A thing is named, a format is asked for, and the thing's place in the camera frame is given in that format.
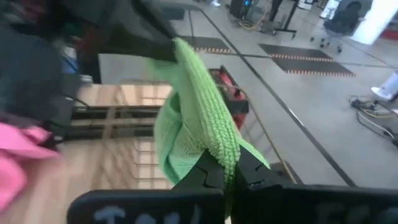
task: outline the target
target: green microfiber cloth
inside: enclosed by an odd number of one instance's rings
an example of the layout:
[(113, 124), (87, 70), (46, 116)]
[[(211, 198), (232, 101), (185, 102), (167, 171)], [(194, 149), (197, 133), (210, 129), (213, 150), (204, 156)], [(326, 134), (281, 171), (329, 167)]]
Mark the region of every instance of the green microfiber cloth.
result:
[(149, 61), (149, 73), (167, 81), (173, 91), (155, 122), (155, 148), (160, 168), (176, 184), (188, 174), (205, 149), (224, 167), (230, 192), (239, 145), (269, 167), (263, 156), (238, 134), (216, 84), (194, 50), (174, 39), (177, 63)]

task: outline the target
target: office chair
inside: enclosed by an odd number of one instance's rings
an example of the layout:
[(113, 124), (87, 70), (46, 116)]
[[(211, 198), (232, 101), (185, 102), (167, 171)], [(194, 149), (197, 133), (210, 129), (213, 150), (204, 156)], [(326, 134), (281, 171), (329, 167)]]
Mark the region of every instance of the office chair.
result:
[(331, 9), (326, 16), (323, 26), (327, 37), (321, 39), (320, 47), (324, 48), (330, 45), (333, 40), (337, 41), (337, 51), (343, 51), (339, 37), (351, 36), (359, 22), (366, 15), (372, 6), (373, 0), (341, 0), (339, 6)]

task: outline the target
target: pink cloth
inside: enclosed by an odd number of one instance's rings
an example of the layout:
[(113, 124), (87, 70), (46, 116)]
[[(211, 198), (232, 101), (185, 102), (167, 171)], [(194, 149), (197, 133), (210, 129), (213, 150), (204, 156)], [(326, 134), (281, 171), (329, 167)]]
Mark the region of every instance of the pink cloth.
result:
[(0, 212), (25, 187), (27, 178), (19, 165), (25, 159), (46, 159), (59, 154), (38, 144), (50, 133), (40, 127), (19, 129), (0, 123)]

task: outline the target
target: wooden surface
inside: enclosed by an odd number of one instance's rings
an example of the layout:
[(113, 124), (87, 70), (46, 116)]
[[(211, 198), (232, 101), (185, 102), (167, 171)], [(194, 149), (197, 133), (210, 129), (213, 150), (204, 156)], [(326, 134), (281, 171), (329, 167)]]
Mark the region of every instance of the wooden surface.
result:
[[(161, 105), (169, 92), (169, 86), (93, 85), (83, 88), (79, 97), (91, 106)], [(66, 223), (70, 203), (90, 189), (170, 188), (154, 165), (157, 158), (153, 140), (150, 139), (66, 142), (60, 146), (60, 153), (62, 156), (59, 159), (28, 161), (22, 165), (28, 176), (28, 184), (11, 206), (0, 213), (0, 223)], [(131, 166), (130, 173), (135, 175), (135, 181), (127, 186), (125, 179), (130, 175), (119, 175), (113, 163), (127, 166), (135, 164)]]

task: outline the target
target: gray concrete floor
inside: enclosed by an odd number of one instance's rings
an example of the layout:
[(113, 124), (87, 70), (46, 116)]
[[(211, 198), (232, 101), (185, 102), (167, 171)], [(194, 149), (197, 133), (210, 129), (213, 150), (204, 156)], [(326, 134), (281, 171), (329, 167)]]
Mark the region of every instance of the gray concrete floor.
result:
[[(173, 2), (202, 9), (229, 41), (201, 11), (195, 10), (190, 11), (193, 27), (188, 13), (185, 13), (183, 21), (172, 21), (180, 35), (191, 35), (193, 29), (195, 36), (217, 37), (229, 46), (228, 42), (231, 42), (241, 54), (267, 56), (258, 44), (317, 49), (319, 43), (309, 40), (311, 36), (320, 38), (324, 35), (322, 20), (318, 17), (319, 9), (297, 10), (290, 24), (291, 29), (298, 30), (292, 40), (287, 33), (271, 36), (236, 28), (230, 23), (224, 7), (213, 8), (188, 0)], [(288, 13), (290, 7), (290, 2), (284, 2), (276, 20)], [(323, 51), (354, 72), (356, 77), (288, 74), (269, 58), (245, 57), (258, 73), (257, 77), (231, 46), (234, 55), (200, 53), (200, 56), (209, 68), (224, 65), (231, 72), (250, 97), (276, 147), (305, 184), (346, 185), (319, 150), (323, 148), (357, 186), (396, 189), (398, 149), (387, 139), (358, 124), (347, 99), (350, 95), (370, 95), (370, 88), (381, 84), (394, 67), (398, 67), (398, 44), (380, 39), (374, 45), (366, 46), (345, 37), (341, 41), (341, 54), (337, 54), (333, 44)], [(100, 60), (103, 83), (146, 78), (142, 66), (144, 58), (101, 55)], [(297, 117), (296, 121), (292, 119), (292, 114)], [(262, 134), (260, 125), (254, 120), (251, 113), (245, 122), (252, 126), (249, 132), (255, 138), (254, 145), (270, 162), (277, 161), (275, 154), (269, 150), (269, 142)], [(303, 127), (313, 139), (303, 131)]]

